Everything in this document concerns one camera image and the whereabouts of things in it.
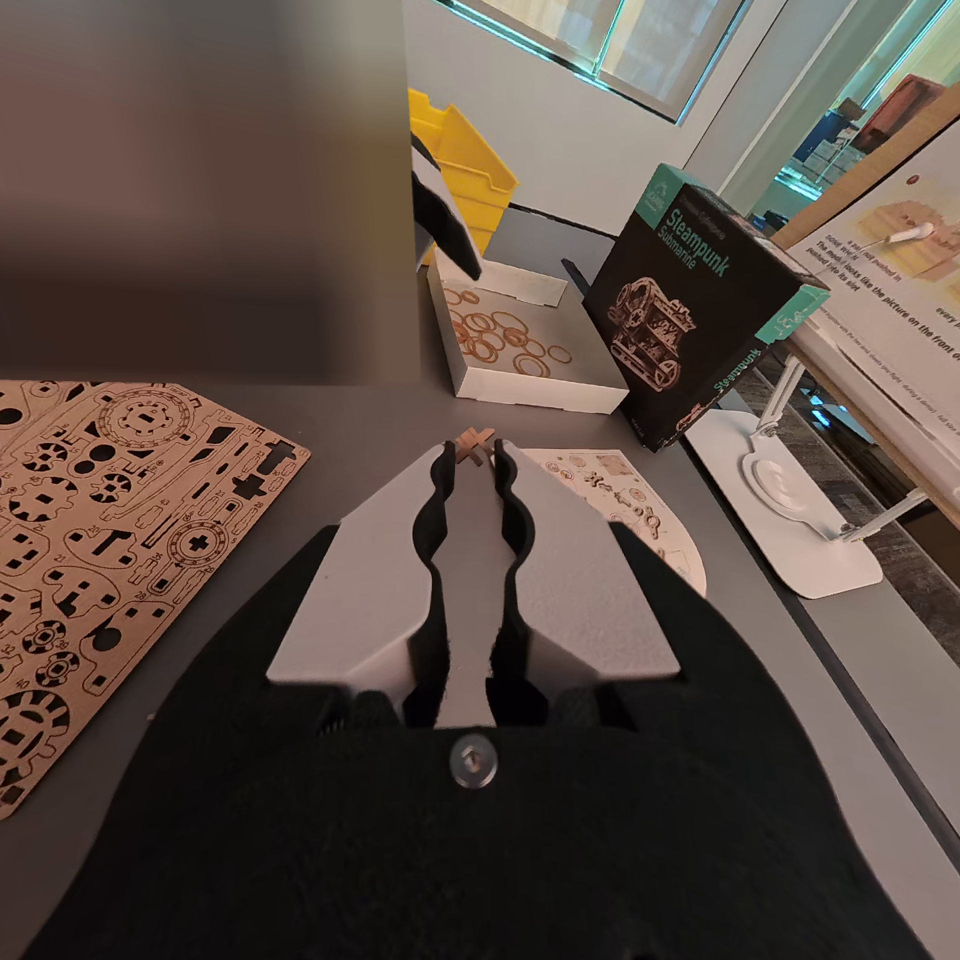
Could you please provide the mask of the laser-cut wooden parts sheet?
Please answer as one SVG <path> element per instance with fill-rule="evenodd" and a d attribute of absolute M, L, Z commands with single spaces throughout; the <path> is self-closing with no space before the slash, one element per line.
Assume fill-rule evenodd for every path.
<path fill-rule="evenodd" d="M 310 457 L 169 383 L 1 383 L 1 817 Z"/>

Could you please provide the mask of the stacked yellow plastic bins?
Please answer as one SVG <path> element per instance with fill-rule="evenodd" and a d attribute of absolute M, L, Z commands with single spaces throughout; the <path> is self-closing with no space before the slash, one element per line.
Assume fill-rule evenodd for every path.
<path fill-rule="evenodd" d="M 454 104 L 440 109 L 408 89 L 412 133 L 436 162 L 481 255 L 496 233 L 519 181 Z"/>

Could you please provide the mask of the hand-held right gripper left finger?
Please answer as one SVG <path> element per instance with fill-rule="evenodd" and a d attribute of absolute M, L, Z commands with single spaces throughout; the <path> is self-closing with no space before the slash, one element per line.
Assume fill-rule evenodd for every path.
<path fill-rule="evenodd" d="M 411 727 L 435 726 L 450 675 L 442 580 L 456 446 L 447 440 L 339 523 L 267 669 L 276 686 L 384 693 Z"/>

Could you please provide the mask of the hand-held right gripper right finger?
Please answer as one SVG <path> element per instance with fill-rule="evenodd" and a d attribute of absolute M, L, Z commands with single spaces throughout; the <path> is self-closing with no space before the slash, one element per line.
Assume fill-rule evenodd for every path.
<path fill-rule="evenodd" d="M 610 522 L 515 444 L 494 443 L 512 559 L 489 657 L 499 727 L 538 726 L 571 690 L 676 679 L 681 666 Z"/>

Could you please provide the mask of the black model kit box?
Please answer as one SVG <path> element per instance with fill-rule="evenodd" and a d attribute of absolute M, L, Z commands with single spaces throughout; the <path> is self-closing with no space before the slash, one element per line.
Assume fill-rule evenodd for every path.
<path fill-rule="evenodd" d="M 726 201 L 661 163 L 582 304 L 627 384 L 619 409 L 658 452 L 830 294 Z"/>

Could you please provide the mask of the small wooden model part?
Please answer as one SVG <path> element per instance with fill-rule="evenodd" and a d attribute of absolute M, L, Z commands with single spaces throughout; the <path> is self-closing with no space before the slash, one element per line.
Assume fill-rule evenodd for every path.
<path fill-rule="evenodd" d="M 496 430 L 484 428 L 477 430 L 467 428 L 454 440 L 455 462 L 457 465 L 469 460 L 478 467 L 487 466 L 491 470 L 495 467 L 494 441 Z"/>

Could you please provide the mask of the large instruction poster board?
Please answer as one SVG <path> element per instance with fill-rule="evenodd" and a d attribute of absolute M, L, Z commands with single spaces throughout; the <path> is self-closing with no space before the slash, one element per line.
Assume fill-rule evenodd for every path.
<path fill-rule="evenodd" d="M 833 288 L 790 352 L 958 527 L 958 84 L 774 243 Z"/>

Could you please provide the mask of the printed instruction sheet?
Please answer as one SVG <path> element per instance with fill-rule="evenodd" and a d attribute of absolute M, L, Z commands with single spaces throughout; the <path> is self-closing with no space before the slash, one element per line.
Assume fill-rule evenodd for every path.
<path fill-rule="evenodd" d="M 688 529 L 618 449 L 524 448 L 535 463 L 601 513 L 626 525 L 701 596 L 707 575 Z"/>

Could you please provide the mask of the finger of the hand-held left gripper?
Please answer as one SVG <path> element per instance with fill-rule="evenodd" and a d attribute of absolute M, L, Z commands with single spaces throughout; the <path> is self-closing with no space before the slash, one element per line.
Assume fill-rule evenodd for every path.
<path fill-rule="evenodd" d="M 479 280 L 482 254 L 439 166 L 423 153 L 412 154 L 412 186 L 415 268 L 435 245 L 470 279 Z"/>

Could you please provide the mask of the glass window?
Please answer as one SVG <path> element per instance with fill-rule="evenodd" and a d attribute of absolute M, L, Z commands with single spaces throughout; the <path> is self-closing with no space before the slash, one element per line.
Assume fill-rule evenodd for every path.
<path fill-rule="evenodd" d="M 452 13 L 680 124 L 750 1 L 442 1 Z"/>

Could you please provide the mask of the white cardboard tray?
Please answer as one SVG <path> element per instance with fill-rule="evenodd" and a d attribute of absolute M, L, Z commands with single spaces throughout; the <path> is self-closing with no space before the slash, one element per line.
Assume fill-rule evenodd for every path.
<path fill-rule="evenodd" d="M 427 281 L 456 397 L 608 415 L 628 395 L 568 281 L 489 260 L 472 280 L 438 247 Z"/>

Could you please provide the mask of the white desk stand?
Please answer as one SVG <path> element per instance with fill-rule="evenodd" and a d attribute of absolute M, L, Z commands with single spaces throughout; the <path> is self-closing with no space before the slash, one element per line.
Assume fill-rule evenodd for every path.
<path fill-rule="evenodd" d="M 777 436 L 806 368 L 791 356 L 762 416 L 710 410 L 685 438 L 786 587 L 806 599 L 882 581 L 865 540 L 928 499 L 912 489 L 893 507 L 853 527 Z"/>

